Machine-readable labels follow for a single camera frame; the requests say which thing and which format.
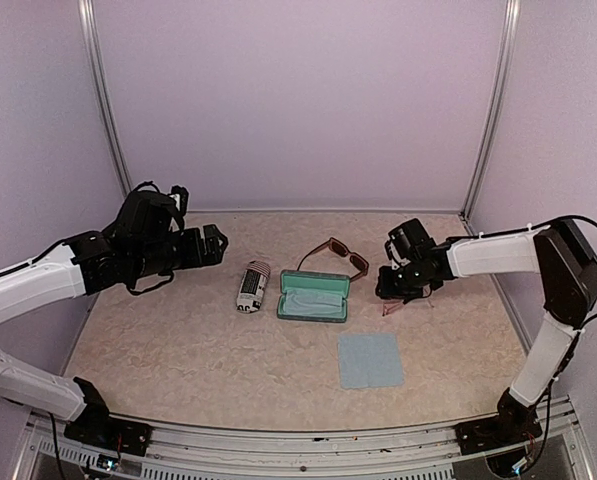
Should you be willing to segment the blue-grey hard glasses case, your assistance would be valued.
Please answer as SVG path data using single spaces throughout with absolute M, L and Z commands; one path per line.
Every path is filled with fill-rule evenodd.
M 350 284 L 347 275 L 283 270 L 276 315 L 282 320 L 345 323 Z

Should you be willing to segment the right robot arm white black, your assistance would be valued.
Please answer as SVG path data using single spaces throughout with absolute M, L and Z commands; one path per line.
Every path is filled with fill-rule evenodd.
M 513 404 L 491 419 L 489 433 L 513 442 L 529 424 L 535 406 L 565 369 L 587 325 L 597 319 L 597 253 L 581 229 L 597 222 L 566 214 L 541 223 L 493 233 L 451 236 L 436 241 L 417 218 L 392 229 L 384 248 L 390 261 L 380 267 L 375 294 L 407 304 L 445 283 L 488 276 L 527 277 L 541 297 L 542 322 L 526 360 L 512 380 Z

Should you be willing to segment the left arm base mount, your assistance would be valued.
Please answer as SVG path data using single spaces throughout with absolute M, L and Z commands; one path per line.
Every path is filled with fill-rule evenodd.
M 144 457 L 152 427 L 146 423 L 111 416 L 104 399 L 91 382 L 79 377 L 74 377 L 73 380 L 84 394 L 85 408 L 75 420 L 67 422 L 64 436 L 120 454 Z

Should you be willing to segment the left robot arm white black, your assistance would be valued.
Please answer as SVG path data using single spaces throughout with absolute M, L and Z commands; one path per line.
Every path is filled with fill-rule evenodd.
M 188 192 L 139 186 L 101 231 L 60 239 L 38 256 L 0 271 L 0 325 L 56 302 L 98 294 L 122 284 L 139 295 L 139 280 L 157 275 L 159 287 L 178 270 L 222 262 L 228 238 L 214 224 L 185 225 Z M 0 397 L 44 410 L 99 445 L 111 443 L 118 424 L 96 387 L 79 377 L 53 375 L 0 349 Z

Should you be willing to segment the pink transparent sunglasses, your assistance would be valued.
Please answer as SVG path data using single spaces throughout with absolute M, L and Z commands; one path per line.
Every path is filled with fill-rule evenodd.
M 422 297 L 419 297 L 419 298 L 385 300 L 382 303 L 381 316 L 387 317 L 412 302 L 420 303 L 423 300 L 427 301 L 429 299 L 429 297 L 430 297 L 430 294 L 423 295 Z

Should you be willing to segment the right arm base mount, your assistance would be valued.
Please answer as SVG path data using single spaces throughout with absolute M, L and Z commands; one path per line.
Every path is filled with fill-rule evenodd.
M 503 392 L 494 415 L 460 422 L 454 431 L 462 455 L 519 444 L 543 433 L 536 405 L 524 406 L 510 389 Z

